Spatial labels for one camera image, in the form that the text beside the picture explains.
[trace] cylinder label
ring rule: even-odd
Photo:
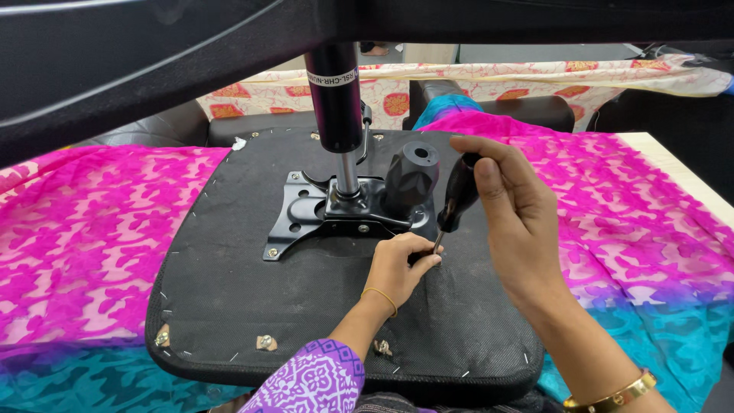
[[[354,68],[354,70],[348,71],[345,74],[340,74],[338,76],[319,76],[317,74],[306,71],[306,76],[308,76],[308,81],[313,83],[314,85],[334,87],[346,85],[347,83],[353,82],[359,76],[359,70],[358,68]]]

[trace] foot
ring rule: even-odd
[[[372,50],[367,51],[366,53],[362,53],[362,56],[385,56],[388,53],[390,53],[390,49],[375,46],[372,48]]]

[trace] rubber band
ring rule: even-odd
[[[397,315],[398,315],[398,306],[395,305],[395,301],[393,301],[392,298],[388,297],[387,294],[385,294],[384,292],[378,290],[377,288],[373,288],[373,287],[365,288],[365,290],[362,291],[362,294],[360,294],[360,298],[362,298],[362,296],[365,295],[365,292],[368,292],[369,290],[377,291],[380,294],[382,294],[385,298],[387,298],[387,300],[390,301],[390,304],[393,304],[393,308],[395,309],[395,314],[391,315],[390,318],[397,317]]]

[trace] hand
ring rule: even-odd
[[[474,166],[490,234],[490,253],[515,306],[570,295],[558,258],[556,194],[519,149],[477,136],[452,136],[451,147],[484,157]]]
[[[367,277],[367,288],[377,288],[393,300],[397,307],[407,301],[423,274],[441,261],[438,255],[430,254],[419,259],[413,267],[408,265],[408,256],[414,252],[431,252],[434,243],[411,232],[396,235],[391,240],[377,243],[372,258],[372,267]],[[382,294],[374,290],[365,292],[363,298],[387,304],[390,314],[394,308]]]

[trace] black cylinder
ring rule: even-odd
[[[320,46],[305,55],[321,146],[345,154],[362,145],[360,79],[354,43]]]
[[[415,205],[428,201],[438,182],[439,161],[438,151],[428,143],[406,143],[393,155],[385,175],[383,209],[396,218],[406,218]]]

